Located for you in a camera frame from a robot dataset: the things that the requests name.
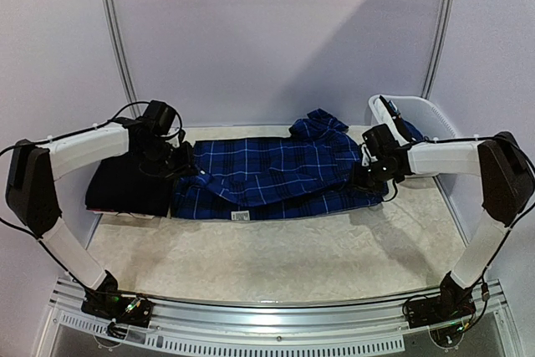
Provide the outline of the black t-shirt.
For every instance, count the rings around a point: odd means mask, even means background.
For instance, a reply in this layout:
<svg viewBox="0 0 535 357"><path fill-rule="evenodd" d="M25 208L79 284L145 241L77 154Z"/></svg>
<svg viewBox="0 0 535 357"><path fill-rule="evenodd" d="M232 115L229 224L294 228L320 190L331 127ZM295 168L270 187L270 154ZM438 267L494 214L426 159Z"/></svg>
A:
<svg viewBox="0 0 535 357"><path fill-rule="evenodd" d="M85 194L87 210L165 217L173 182L147 176L130 154L99 163Z"/></svg>

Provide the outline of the blue plaid shirt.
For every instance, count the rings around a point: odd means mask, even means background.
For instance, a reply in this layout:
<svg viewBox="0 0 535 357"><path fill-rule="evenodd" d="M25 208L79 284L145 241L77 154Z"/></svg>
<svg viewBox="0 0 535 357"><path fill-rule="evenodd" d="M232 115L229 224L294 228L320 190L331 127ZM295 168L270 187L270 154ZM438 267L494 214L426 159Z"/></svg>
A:
<svg viewBox="0 0 535 357"><path fill-rule="evenodd" d="M388 188L364 192L351 183L362 153L348 130L317 109L296 120L287 137L199 140L198 172L176 182L171 215L230 220L246 212L252 220L286 220L375 206Z"/></svg>

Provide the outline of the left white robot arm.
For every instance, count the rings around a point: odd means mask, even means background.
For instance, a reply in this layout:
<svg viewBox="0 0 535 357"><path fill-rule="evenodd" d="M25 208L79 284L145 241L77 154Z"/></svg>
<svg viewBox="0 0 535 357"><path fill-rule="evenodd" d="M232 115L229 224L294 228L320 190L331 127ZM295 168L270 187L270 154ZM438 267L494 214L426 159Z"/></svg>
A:
<svg viewBox="0 0 535 357"><path fill-rule="evenodd" d="M65 178L103 160L133 155L147 176L173 180L195 172L192 147L185 141L183 119L164 101L142 102L140 116L121 111L102 123L53 135L20 140L2 150L11 156L5 200L23 232L71 277L92 293L91 303L107 319L124 312L124 300L104 283L111 277L72 233L59 196Z"/></svg>

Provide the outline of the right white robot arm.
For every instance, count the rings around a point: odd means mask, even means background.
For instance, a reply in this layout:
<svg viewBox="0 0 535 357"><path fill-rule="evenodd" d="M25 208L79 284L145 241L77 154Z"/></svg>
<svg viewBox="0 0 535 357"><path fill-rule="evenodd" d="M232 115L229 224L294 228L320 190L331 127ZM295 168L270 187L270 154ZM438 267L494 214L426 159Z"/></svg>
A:
<svg viewBox="0 0 535 357"><path fill-rule="evenodd" d="M472 287L499 253L517 222L529 212L534 168L514 136L422 140L401 144L385 125L363 134L362 160L354 163L349 184L380 194L409 176L469 175L481 180L482 212L477 230L447 279Z"/></svg>

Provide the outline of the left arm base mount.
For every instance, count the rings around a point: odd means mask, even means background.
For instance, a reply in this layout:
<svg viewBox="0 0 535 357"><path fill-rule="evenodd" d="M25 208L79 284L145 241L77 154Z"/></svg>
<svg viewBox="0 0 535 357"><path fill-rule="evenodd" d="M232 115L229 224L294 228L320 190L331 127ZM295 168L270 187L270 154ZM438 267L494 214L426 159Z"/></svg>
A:
<svg viewBox="0 0 535 357"><path fill-rule="evenodd" d="M148 328L155 304L144 294L119 290L118 281L108 271L104 280L96 287L84 289L81 311L97 318L114 320L117 324L129 324Z"/></svg>

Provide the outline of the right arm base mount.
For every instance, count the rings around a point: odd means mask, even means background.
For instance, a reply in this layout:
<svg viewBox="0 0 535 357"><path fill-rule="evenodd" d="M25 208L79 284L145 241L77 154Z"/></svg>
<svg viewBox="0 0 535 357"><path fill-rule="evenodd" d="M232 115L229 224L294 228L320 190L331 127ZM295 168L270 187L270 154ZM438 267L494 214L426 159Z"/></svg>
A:
<svg viewBox="0 0 535 357"><path fill-rule="evenodd" d="M483 307L477 312L472 290L467 294L455 294L452 289L441 286L441 293L435 297L423 294L412 296L402 304L401 311L411 329L432 326L434 324L453 321L457 333L465 333L479 323L487 311L490 299L488 283L481 279L481 300Z"/></svg>

